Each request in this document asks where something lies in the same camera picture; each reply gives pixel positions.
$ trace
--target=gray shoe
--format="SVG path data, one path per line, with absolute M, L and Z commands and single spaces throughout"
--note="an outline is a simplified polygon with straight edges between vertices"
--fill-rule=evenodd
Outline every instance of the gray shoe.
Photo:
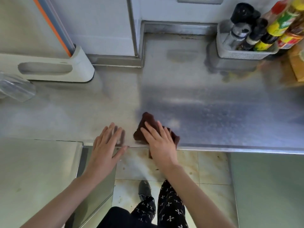
M 148 181 L 141 180 L 138 186 L 138 195 L 140 198 L 140 201 L 142 202 L 147 197 L 152 196 L 151 195 L 151 187 Z

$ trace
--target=person's left hand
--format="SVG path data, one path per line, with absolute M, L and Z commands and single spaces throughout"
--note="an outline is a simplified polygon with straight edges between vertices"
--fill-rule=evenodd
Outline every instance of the person's left hand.
M 128 148 L 127 146 L 122 146 L 113 156 L 115 144 L 123 132 L 123 129 L 119 127 L 112 135 L 114 127 L 114 123 L 111 123 L 109 127 L 106 126 L 101 134 L 95 139 L 91 158 L 83 173 L 83 176 L 92 179 L 95 184 L 100 183 L 110 174 L 119 161 L 120 156 L 123 155 Z

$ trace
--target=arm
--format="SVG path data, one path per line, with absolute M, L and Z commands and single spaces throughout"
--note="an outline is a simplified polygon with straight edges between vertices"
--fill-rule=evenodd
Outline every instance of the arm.
M 198 228 L 235 228 L 209 197 L 192 181 L 178 164 L 175 144 L 167 128 L 158 122 L 160 134 L 147 122 L 150 133 L 141 128 L 150 145 L 151 155 L 187 207 Z
M 89 195 L 114 168 L 120 156 L 126 151 L 123 146 L 114 157 L 113 151 L 120 138 L 122 128 L 112 135 L 114 123 L 105 127 L 95 139 L 88 166 L 79 178 L 72 183 L 39 212 L 30 218 L 21 228 L 61 228 L 78 205 Z

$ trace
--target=electrical switch plate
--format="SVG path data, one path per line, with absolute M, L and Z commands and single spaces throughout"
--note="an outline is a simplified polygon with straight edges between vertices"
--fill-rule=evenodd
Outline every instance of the electrical switch plate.
M 177 2 L 220 5 L 223 0 L 177 0 Z

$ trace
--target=white plastic basket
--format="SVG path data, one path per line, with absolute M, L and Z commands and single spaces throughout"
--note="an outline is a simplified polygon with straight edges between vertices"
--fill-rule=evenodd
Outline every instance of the white plastic basket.
M 227 28 L 224 24 L 227 21 L 222 21 L 217 24 L 217 35 L 216 35 L 216 47 L 219 57 L 221 58 L 233 58 L 233 59 L 250 59 L 250 60 L 261 60 L 269 54 L 275 54 L 279 51 L 277 42 L 275 42 L 269 49 L 265 51 L 242 51 L 242 50 L 228 50 L 224 47 L 223 42 L 228 35 L 228 32 L 223 31 Z

